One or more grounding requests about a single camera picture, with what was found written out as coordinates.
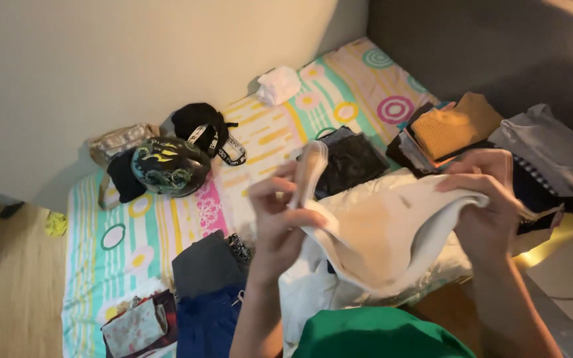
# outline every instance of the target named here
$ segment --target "beige bag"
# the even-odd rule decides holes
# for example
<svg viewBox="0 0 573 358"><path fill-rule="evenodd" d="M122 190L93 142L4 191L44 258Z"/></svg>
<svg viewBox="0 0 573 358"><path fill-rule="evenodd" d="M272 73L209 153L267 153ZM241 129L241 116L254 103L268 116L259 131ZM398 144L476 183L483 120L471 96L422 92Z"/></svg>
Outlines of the beige bag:
<svg viewBox="0 0 573 358"><path fill-rule="evenodd" d="M135 124L130 127L123 127L112 132L107 132L101 136L87 140L90 149L90 158L98 164L104 171L107 170L112 159L126 150L138 147L145 140L160 136L159 126L151 124ZM98 203L103 210L109 210L117 207L120 203L118 200L105 204L105 192L109 185L109 175L105 173L99 185Z"/></svg>

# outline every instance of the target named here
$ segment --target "black bag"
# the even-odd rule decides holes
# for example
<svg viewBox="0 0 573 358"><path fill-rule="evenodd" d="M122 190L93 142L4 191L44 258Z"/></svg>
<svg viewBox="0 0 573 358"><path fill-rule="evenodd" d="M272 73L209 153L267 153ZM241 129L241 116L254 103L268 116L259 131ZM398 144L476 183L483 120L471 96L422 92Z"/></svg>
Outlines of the black bag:
<svg viewBox="0 0 573 358"><path fill-rule="evenodd" d="M239 166L246 162L244 147L229 135L229 127L237 127L238 123L225 123L222 114L209 104L187 104L174 112L171 122L174 124L176 137L193 142L211 158L217 153L230 166ZM224 151L226 143L239 153L238 159L231 159Z"/></svg>

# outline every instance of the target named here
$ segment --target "bed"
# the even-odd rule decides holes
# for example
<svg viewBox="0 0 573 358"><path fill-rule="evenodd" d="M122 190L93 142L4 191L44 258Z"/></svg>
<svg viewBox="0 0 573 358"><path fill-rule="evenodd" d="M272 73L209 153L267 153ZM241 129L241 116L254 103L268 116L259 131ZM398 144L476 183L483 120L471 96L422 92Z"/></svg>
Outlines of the bed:
<svg viewBox="0 0 573 358"><path fill-rule="evenodd" d="M309 139L348 126L364 132L382 153L405 121L426 102L439 100L366 37L342 46L299 70L302 88L288 102L266 108L250 95L222 110L237 122L231 134L247 151L246 164L213 161L212 175L194 195L172 199L147 193L110 211L97 206L102 172L69 193L63 354L104 356L100 327L116 314L119 297L152 278L172 278L171 260L209 233L251 232L255 220L250 184L293 159ZM399 165L390 162L391 170ZM110 187L106 200L118 193ZM443 285L429 280L407 297ZM175 349L159 352L174 357Z"/></svg>

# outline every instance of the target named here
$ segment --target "orange cloth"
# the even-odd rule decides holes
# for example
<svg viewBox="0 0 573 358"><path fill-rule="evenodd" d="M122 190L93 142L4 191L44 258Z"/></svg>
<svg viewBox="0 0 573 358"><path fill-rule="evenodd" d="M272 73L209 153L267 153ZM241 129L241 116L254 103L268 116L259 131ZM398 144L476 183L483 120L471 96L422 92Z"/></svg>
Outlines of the orange cloth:
<svg viewBox="0 0 573 358"><path fill-rule="evenodd" d="M483 94L468 92L450 110L433 109L412 125L414 138L431 159L489 137L504 118Z"/></svg>

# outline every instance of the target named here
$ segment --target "person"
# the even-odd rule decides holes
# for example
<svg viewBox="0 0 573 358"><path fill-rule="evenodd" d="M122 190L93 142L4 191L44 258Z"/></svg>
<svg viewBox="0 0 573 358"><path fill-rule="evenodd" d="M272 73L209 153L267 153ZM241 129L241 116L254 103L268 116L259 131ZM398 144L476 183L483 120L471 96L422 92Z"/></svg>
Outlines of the person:
<svg viewBox="0 0 573 358"><path fill-rule="evenodd" d="M455 228L473 267L475 302L485 357L563 357L536 312L508 254L518 225L520 202L509 184L511 154L473 150L452 164L436 190L468 189L490 199L486 208L465 207ZM296 162L252 185L257 247L230 358L276 357L282 353L278 277L296 260L301 226L321 227L324 218L307 209L287 209L295 191ZM473 357L438 325L391 307L322 311L309 319L294 358L302 357Z"/></svg>

